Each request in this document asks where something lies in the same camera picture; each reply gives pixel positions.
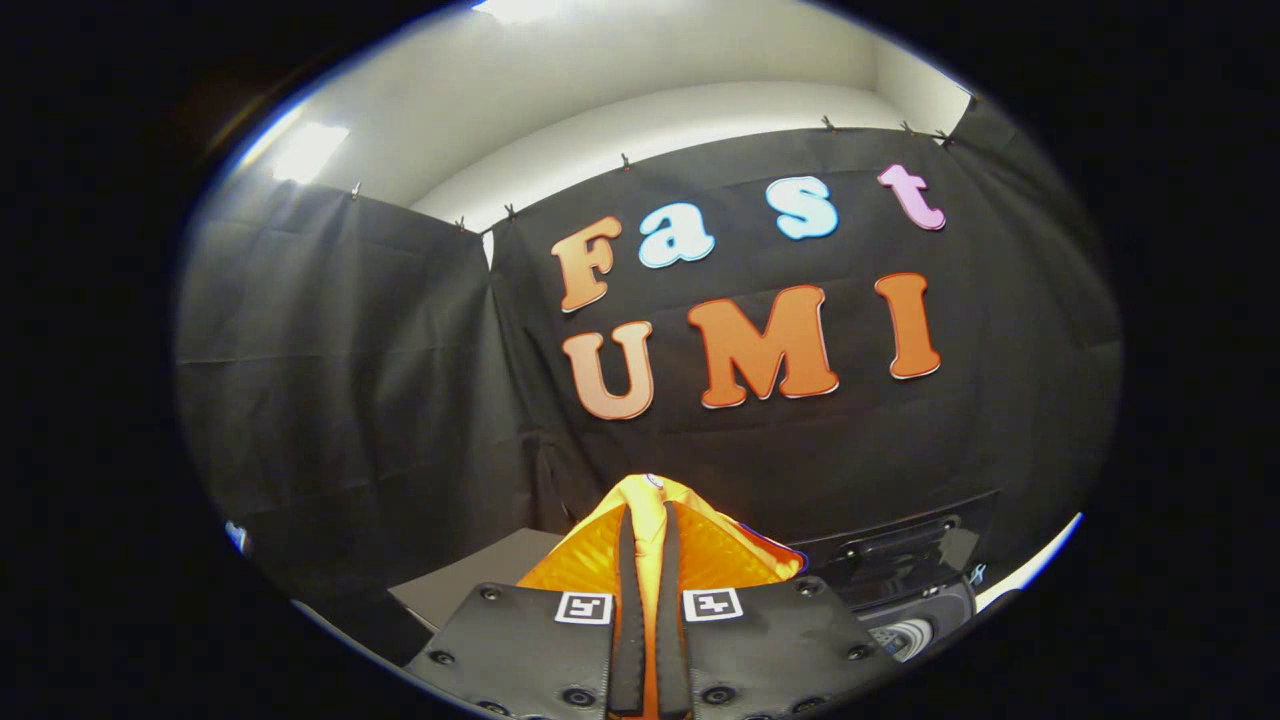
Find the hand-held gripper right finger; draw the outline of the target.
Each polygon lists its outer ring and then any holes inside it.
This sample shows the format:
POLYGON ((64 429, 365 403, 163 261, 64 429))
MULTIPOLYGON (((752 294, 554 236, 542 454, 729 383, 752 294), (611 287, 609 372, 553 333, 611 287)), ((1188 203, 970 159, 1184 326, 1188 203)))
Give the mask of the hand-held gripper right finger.
POLYGON ((810 719, 900 675, 900 662, 818 577, 686 582, 696 557, 687 514, 673 502, 664 510, 655 611, 663 719, 810 719))

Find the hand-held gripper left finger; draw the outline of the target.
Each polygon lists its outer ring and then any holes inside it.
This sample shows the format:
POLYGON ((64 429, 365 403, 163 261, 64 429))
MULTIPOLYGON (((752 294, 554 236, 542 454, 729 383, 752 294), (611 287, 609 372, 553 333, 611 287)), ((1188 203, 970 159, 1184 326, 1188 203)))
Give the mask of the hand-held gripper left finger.
POLYGON ((406 671, 498 719, 641 717, 646 641, 630 509, 618 505, 515 584, 476 583, 406 671))

